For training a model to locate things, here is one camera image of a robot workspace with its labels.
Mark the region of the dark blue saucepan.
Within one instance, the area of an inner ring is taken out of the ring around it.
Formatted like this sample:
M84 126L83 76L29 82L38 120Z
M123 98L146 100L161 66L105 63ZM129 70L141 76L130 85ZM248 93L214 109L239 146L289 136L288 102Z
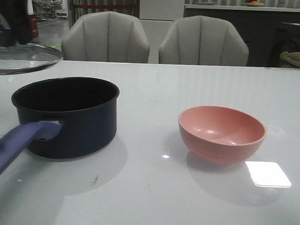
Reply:
M16 90L11 102L19 125L0 139L0 175L24 150L70 159L92 154L116 135L117 85L69 77L38 81Z

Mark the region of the pink bowl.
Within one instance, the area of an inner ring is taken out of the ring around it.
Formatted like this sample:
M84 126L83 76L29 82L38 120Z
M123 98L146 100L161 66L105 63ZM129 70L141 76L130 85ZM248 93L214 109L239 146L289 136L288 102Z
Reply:
M214 164L237 164L250 158L266 137L265 126L253 116L220 106L182 111L179 130L186 147Z

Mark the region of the glass lid with blue knob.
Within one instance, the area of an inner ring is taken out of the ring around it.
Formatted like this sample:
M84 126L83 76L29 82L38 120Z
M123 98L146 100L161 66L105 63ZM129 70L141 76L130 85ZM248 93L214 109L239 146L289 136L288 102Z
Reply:
M62 52L52 47L33 43L18 44L11 30L0 24L0 75L45 70L62 58Z

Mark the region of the right grey upholstered chair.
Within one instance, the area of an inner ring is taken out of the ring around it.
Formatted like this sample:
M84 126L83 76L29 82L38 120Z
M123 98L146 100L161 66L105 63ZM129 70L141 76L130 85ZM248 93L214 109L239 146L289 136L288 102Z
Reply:
M249 50L229 21L203 15L169 26L159 47L160 64L246 66Z

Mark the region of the fruit plate on counter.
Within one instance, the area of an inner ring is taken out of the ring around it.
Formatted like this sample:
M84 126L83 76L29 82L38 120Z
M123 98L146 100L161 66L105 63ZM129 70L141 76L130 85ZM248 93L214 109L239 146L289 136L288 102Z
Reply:
M259 0L245 0L242 3L244 6L249 6L249 7L263 7L264 4L260 3Z

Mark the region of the red trash bin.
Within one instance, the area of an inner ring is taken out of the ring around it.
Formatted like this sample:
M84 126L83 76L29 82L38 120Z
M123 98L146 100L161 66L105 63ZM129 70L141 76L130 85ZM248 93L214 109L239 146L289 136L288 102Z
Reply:
M29 17L29 22L31 25L31 33L32 33L32 37L36 38L38 37L39 33L38 33L38 25L37 25L37 15L35 14L28 14Z

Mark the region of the left grey upholstered chair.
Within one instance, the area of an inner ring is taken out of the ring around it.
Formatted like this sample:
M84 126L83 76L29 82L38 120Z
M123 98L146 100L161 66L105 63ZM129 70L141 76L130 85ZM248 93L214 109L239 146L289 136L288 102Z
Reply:
M124 13L85 14L61 42L66 61L147 63L150 46L141 21Z

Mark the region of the dark counter sideboard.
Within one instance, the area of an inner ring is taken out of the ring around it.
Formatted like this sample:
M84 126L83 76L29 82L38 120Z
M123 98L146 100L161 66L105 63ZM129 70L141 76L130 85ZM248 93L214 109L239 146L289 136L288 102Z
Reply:
M250 67L277 66L284 38L277 29L283 22L300 23L300 8L186 4L184 17L196 15L231 22L249 48Z

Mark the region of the white cabinet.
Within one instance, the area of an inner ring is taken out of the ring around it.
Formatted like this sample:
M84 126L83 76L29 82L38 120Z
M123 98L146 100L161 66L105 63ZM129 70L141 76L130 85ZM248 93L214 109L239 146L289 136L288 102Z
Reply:
M184 0L139 0L139 16L146 20L175 20L183 17Z

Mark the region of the grey upholstered chair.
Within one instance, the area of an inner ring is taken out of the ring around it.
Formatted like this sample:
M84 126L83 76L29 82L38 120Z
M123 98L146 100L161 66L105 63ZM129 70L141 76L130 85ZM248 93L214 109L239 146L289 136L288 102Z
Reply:
M246 66L249 50L229 21L203 15L169 26L159 47L160 64Z
M85 14L61 42L66 61L147 63L150 46L141 21L124 13Z

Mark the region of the red barrier tape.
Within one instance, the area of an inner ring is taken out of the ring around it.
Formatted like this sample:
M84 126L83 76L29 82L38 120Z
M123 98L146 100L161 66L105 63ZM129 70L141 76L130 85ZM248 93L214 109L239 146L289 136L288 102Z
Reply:
M90 5L90 4L75 4L74 8L78 8L78 9L132 9L133 5L132 4L116 4L116 5L112 5L112 4L108 4L108 5L101 5L101 4L97 4L97 5Z

